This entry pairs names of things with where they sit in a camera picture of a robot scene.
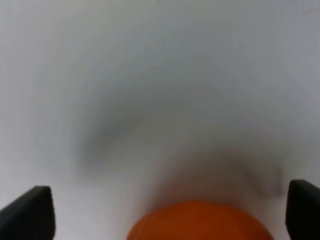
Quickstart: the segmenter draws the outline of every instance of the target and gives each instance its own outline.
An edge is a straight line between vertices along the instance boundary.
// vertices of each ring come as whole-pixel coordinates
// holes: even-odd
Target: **orange ball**
[[[255,218],[236,208],[188,201],[139,220],[127,240],[273,240]]]

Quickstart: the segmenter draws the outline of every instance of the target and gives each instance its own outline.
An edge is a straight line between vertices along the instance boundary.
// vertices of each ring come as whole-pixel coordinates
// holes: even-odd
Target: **orange object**
[[[236,208],[188,201],[139,220],[127,240],[273,240],[255,218]]]

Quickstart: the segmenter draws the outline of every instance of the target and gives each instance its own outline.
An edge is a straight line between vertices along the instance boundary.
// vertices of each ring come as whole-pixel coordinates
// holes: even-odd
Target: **white wall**
[[[0,0],[0,205],[50,185],[57,240],[202,198],[287,240],[320,185],[320,1]]]

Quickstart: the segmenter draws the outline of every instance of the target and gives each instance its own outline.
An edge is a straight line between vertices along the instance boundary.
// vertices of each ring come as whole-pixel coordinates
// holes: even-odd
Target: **white surface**
[[[204,198],[289,239],[320,185],[320,2],[0,0],[0,205],[53,189],[57,240],[123,240]]]

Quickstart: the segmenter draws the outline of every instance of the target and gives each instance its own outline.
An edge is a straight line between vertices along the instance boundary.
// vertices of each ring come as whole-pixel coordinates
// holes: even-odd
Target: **white backdrop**
[[[193,198],[276,240],[320,185],[319,0],[0,0],[0,205],[50,185],[57,240]]]

